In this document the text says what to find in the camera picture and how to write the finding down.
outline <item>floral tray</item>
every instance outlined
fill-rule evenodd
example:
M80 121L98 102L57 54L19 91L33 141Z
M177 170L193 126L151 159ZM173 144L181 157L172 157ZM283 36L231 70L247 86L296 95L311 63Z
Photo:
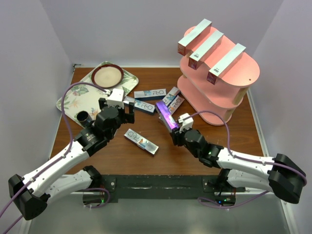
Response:
M99 64L97 67L105 64L112 63L105 61ZM89 74L87 74L81 81L92 83L91 74L96 68L89 72ZM123 91L125 91L125 94L128 95L131 90L133 90L133 88L138 84L138 78L124 69L123 72L123 79L118 85L114 86L113 88L123 89ZM98 99L105 97L107 97L107 95L95 87L85 84L76 85L70 91L68 91L65 97L65 113L69 118L71 118L73 121L80 125L80 123L77 121L77 113L79 113L80 111L87 111L92 119L95 119L97 113L100 111L98 106ZM57 108L59 110L61 110L60 104L61 98L57 101Z

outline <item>brown wooden surface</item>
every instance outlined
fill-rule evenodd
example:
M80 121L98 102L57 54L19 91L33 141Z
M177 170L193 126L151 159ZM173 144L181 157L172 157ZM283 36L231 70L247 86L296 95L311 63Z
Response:
M80 81L92 68L77 68L73 82ZM181 76L179 68L126 68L127 71L139 78L139 83L133 91L163 89L167 92L176 86ZM184 101L174 113L174 118L184 113L192 114L195 110ZM208 168L194 158L184 147L172 144L167 129L158 122L158 114L154 116L135 111L135 124L123 124L115 138L102 150L89 159L72 168L68 173L74 174L84 166L93 165L101 174L129 175L216 175L219 169ZM69 119L74 135L81 127ZM261 156L262 151L258 139L253 115L247 96L234 111L229 121L231 131L231 149L242 153ZM124 138L125 132L133 129L137 133L159 146L155 157L138 148ZM226 129L224 126L211 126L201 119L194 117L194 129L198 129L211 143L226 145ZM69 135L64 120L60 122L58 134L52 155L56 155L69 142Z

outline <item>gray wall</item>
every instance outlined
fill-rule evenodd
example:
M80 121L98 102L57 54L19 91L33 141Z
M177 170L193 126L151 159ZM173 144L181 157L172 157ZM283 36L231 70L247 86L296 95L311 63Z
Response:
M41 0L73 63L178 65L177 42L203 18L252 55L282 0Z
M268 150L288 155L308 176L292 206L302 234L312 233L311 10L311 0L284 0L253 56L261 75L252 95Z
M60 116L55 103L70 81L71 63L39 0L2 1L0 32L2 208L9 201L9 177L48 159ZM18 216L11 205L0 219L0 233Z

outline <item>black cylinder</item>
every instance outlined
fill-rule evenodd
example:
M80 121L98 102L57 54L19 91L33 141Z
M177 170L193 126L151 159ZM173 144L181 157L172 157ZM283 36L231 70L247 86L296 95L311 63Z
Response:
M89 144L94 144L95 142L100 142L100 139L94 134L91 128L85 128L81 130L81 137L78 140L80 145L86 147Z
M87 128L91 125L92 118L86 111L80 111L77 114L77 120L84 127Z

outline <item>pink tiered stand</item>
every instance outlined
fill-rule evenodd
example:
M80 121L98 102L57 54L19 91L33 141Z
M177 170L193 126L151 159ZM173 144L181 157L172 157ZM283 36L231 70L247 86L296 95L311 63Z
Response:
M211 27L210 33L192 50L195 51L216 29ZM233 111L243 100L249 87L256 82L260 69L256 61L243 53L241 59L215 85L206 80L210 68L223 58L235 43L223 36L221 44L197 69L188 66L189 58L184 56L180 61L183 75L177 82L178 88L196 111L210 110L221 115L228 122ZM211 125L223 125L222 121L209 113L200 116Z

